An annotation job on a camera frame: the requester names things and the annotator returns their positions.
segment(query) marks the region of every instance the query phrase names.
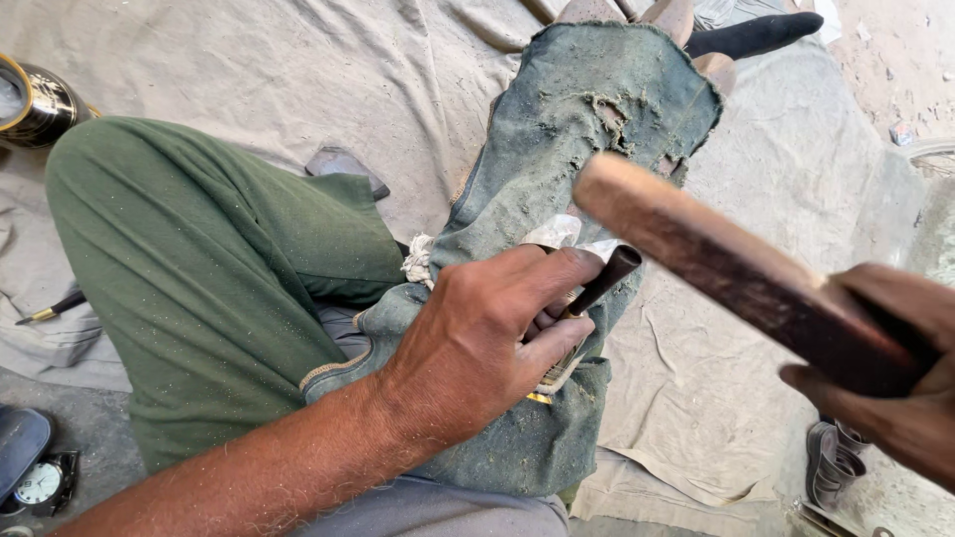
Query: clear plastic bag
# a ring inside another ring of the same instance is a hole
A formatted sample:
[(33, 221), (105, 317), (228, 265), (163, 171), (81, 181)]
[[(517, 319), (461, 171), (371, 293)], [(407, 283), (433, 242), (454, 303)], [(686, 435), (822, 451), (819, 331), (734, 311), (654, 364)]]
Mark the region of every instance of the clear plastic bag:
[(0, 123), (12, 118), (23, 109), (23, 96), (20, 88), (7, 80), (8, 73), (0, 73)]

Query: black sock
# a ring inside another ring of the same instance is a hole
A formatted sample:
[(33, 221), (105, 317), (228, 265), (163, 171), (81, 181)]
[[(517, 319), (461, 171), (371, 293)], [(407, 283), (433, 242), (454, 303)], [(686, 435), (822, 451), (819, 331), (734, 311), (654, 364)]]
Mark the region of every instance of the black sock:
[(726, 28), (693, 32), (684, 50), (690, 57), (722, 53), (739, 59), (765, 54), (818, 32), (822, 22), (822, 16), (810, 12), (767, 15)]

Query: knee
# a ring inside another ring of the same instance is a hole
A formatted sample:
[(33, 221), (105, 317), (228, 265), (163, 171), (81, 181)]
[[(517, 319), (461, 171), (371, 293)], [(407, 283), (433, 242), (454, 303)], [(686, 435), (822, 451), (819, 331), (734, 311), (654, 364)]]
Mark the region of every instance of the knee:
[(89, 160), (108, 156), (117, 138), (132, 136), (125, 129), (128, 118), (95, 118), (68, 130), (47, 158), (47, 181), (58, 181)]

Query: watch face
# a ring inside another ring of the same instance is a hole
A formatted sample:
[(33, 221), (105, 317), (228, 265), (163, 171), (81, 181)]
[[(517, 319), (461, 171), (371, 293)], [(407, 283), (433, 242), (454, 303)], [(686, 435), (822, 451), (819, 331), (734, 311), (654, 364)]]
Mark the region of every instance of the watch face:
[(48, 462), (34, 464), (14, 492), (16, 501), (21, 504), (41, 504), (49, 500), (59, 488), (63, 474), (59, 467)]

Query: worn green cloth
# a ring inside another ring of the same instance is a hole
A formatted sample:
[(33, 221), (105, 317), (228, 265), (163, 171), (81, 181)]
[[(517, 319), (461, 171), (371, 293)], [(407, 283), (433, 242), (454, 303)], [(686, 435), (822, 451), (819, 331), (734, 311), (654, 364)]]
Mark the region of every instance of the worn green cloth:
[(179, 125), (75, 127), (47, 192), (150, 472), (305, 405), (308, 372), (346, 361), (313, 299), (364, 308), (404, 281), (367, 178), (297, 177)]

